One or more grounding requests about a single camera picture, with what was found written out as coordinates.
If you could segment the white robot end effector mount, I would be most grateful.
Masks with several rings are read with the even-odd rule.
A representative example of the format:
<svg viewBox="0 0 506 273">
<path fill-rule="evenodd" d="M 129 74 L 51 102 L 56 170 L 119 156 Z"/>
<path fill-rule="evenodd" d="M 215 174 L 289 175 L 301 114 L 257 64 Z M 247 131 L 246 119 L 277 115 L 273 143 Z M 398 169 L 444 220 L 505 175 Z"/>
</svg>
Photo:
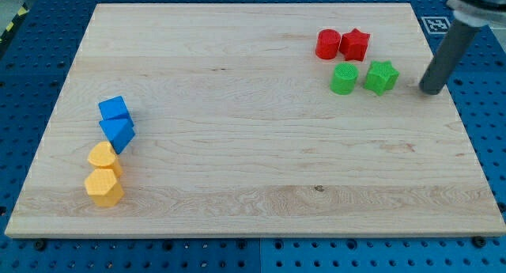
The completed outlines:
<svg viewBox="0 0 506 273">
<path fill-rule="evenodd" d="M 447 0 L 447 6 L 487 24 L 505 25 L 505 0 Z"/>
</svg>

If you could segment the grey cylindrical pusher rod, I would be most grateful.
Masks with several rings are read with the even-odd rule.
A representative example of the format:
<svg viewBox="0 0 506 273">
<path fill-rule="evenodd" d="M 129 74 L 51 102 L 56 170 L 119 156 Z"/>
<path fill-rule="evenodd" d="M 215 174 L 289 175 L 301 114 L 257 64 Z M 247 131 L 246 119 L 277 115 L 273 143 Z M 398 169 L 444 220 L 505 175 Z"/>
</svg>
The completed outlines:
<svg viewBox="0 0 506 273">
<path fill-rule="evenodd" d="M 459 64 L 480 25 L 454 19 L 436 54 L 419 82 L 419 89 L 428 95 L 439 94 Z"/>
</svg>

